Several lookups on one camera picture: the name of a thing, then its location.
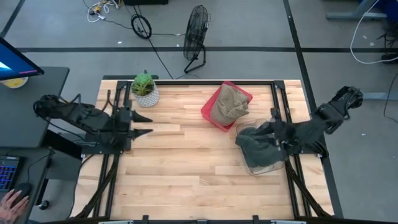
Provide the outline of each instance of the computer monitor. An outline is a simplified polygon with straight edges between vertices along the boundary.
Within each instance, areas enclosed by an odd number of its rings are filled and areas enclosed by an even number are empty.
[[[41,68],[0,37],[0,81],[43,74]]]

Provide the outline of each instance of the person's hand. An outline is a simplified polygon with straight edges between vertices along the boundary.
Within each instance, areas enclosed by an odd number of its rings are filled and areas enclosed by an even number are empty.
[[[22,214],[28,203],[29,196],[24,197],[20,202],[11,208],[12,203],[21,194],[21,191],[14,193],[10,190],[0,202],[0,224],[12,224]]]

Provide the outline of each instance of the wooden tabletop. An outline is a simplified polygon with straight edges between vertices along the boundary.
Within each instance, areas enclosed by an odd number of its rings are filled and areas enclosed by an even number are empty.
[[[98,108],[103,107],[107,90],[114,96],[116,84],[117,80],[101,82]],[[293,122],[308,120],[300,80],[285,80],[285,85]],[[250,113],[224,133],[200,113],[218,87],[161,85],[160,100],[154,107],[141,108],[132,102],[139,114],[154,120],[132,126],[154,131],[137,138],[131,151],[121,156],[112,219],[140,220],[143,215],[149,215],[151,220],[250,220],[253,215],[263,220],[293,218],[285,169],[250,175],[234,143],[236,125],[271,118],[271,88],[240,85],[253,95]],[[82,168],[72,216],[96,190],[102,157],[94,156]],[[333,213],[321,161],[313,154],[300,158],[307,188],[328,213]],[[304,215],[297,188],[296,192],[300,214]]]

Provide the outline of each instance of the potted plant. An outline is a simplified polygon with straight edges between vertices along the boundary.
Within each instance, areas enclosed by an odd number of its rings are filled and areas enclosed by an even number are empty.
[[[156,84],[152,75],[146,71],[137,75],[131,86],[131,91],[141,107],[151,107],[159,101],[159,91]]]

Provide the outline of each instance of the white pot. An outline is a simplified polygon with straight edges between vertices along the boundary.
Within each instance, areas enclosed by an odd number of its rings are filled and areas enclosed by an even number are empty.
[[[134,94],[134,92],[132,93],[141,107],[148,108],[151,106],[155,106],[155,104],[159,101],[159,91],[156,87],[155,82],[153,82],[153,84],[154,89],[146,96],[137,96]]]

